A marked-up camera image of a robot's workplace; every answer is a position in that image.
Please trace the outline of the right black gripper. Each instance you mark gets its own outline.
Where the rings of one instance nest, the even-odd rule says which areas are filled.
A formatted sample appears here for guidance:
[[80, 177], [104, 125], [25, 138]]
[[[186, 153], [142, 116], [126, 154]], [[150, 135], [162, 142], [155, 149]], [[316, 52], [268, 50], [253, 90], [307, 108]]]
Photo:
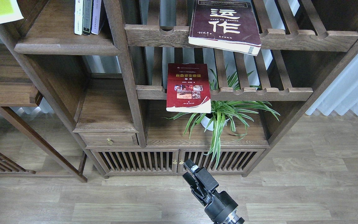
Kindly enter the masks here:
[[238, 204], [226, 193], [215, 189], [218, 182], [204, 168], [197, 166], [191, 159], [184, 166], [190, 170], [183, 175], [192, 194], [205, 206], [205, 213], [215, 224], [243, 224], [244, 219], [236, 214]]

